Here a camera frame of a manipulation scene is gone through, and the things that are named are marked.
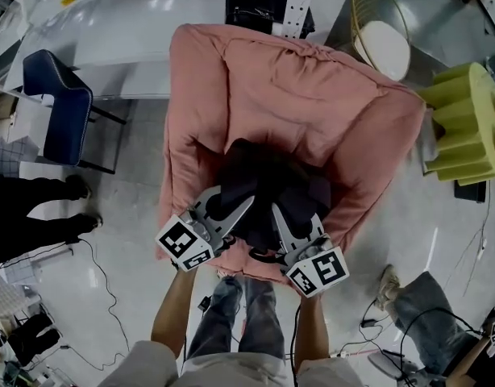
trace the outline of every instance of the yellow sticky note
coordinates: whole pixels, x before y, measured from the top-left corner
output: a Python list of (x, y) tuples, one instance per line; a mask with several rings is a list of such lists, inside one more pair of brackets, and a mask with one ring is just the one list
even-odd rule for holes
[(64, 6), (64, 7), (70, 6), (75, 1), (76, 0), (61, 0), (61, 5)]

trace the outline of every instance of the yellow wire basket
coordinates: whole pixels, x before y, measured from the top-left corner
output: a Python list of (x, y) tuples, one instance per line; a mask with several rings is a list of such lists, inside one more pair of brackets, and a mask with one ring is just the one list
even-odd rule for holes
[(363, 31), (370, 22), (381, 21), (391, 26), (406, 40), (410, 50), (410, 36), (407, 23), (397, 0), (351, 0), (351, 43), (354, 49), (376, 70), (383, 72), (375, 61), (374, 53), (365, 41)]

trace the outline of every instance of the chair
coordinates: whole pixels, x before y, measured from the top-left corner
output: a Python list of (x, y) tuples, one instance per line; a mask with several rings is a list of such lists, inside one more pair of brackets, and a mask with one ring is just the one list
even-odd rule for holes
[(45, 159), (66, 166), (115, 173), (112, 169), (81, 159), (86, 125), (95, 122), (89, 117), (90, 111), (122, 125), (126, 121), (93, 106), (91, 89), (50, 51), (39, 50), (23, 60), (23, 92), (54, 97), (45, 138)]
[(437, 75), (434, 85), (418, 94), (435, 110), (434, 121), (445, 134), (438, 157), (426, 162), (440, 181), (471, 185), (495, 177), (495, 82), (477, 63)]

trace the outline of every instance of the green plastic stool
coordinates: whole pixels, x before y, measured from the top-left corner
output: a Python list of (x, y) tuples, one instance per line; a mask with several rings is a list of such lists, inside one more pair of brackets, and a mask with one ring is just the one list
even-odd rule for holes
[(470, 185), (495, 177), (495, 82), (477, 63), (457, 66), (434, 78), (418, 94), (434, 108), (445, 134), (439, 155), (426, 162), (440, 181)]

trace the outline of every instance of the gray floor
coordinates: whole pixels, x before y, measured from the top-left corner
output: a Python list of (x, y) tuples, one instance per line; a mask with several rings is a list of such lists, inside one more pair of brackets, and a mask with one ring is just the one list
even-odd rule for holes
[[(116, 106), (117, 110), (127, 107), (129, 104)], [(95, 191), (90, 206), (105, 220), (102, 229), (86, 238), (96, 249), (97, 259), (106, 270), (110, 287), (119, 299), (114, 312), (122, 320), (130, 344), (149, 337), (152, 320), (175, 273), (170, 263), (155, 261), (153, 242), (158, 230), (157, 205), (163, 172), (166, 107), (167, 102), (133, 102), (120, 145), (117, 174), (110, 176), (83, 171)], [(89, 138), (96, 135), (94, 138), (98, 140), (97, 143), (90, 142), (89, 156), (99, 154), (108, 163), (112, 162), (118, 138), (117, 127), (113, 125), (99, 121), (96, 126), (98, 133), (88, 134)], [(70, 204), (65, 212), (77, 212), (81, 205), (80, 202)], [(464, 295), (477, 241), (467, 251), (465, 248), (481, 228), (486, 210), (486, 204), (455, 200), (452, 185), (438, 182), (435, 175), (424, 177), (418, 151), (414, 149), (398, 169), (395, 180), (346, 254), (350, 279), (324, 294), (331, 351), (338, 351), (346, 342), (363, 340), (358, 332), (358, 323), (375, 297), (378, 277), (388, 263), (397, 266), (406, 284), (427, 267), (429, 254), (429, 270), (441, 285), (446, 286), (454, 311), (478, 326), (495, 305), (495, 182), (492, 183), (489, 219), (485, 228), (488, 245)], [(89, 248), (79, 243), (74, 250), (73, 257), (53, 260), (37, 271), (38, 289), (64, 335), (64, 342), (100, 366), (113, 362), (116, 352), (126, 353), (127, 349), (118, 324), (106, 311), (113, 299), (104, 288), (104, 277), (91, 261)], [(198, 273), (189, 337), (201, 318), (197, 305), (205, 295), (211, 294), (217, 280), (212, 268), (203, 267)], [(277, 312), (288, 352), (298, 297), (283, 286), (277, 286), (276, 291)], [(384, 317), (374, 308), (368, 316)], [(235, 325), (237, 337), (243, 317), (245, 313), (241, 310)], [(386, 330), (377, 342), (382, 347), (397, 350), (401, 340), (397, 330), (389, 318), (382, 324)], [(365, 334), (372, 337), (376, 331), (369, 328)], [(412, 343), (407, 340), (405, 346), (406, 355), (416, 360), (417, 353)], [(346, 350), (366, 352), (374, 348), (371, 344), (361, 344), (349, 346)], [(366, 355), (351, 356), (349, 360), (366, 385), (395, 385), (368, 364)], [(111, 366), (99, 372), (73, 352), (64, 350), (56, 352), (45, 362), (52, 368), (59, 368), (78, 385), (96, 385), (114, 368)]]

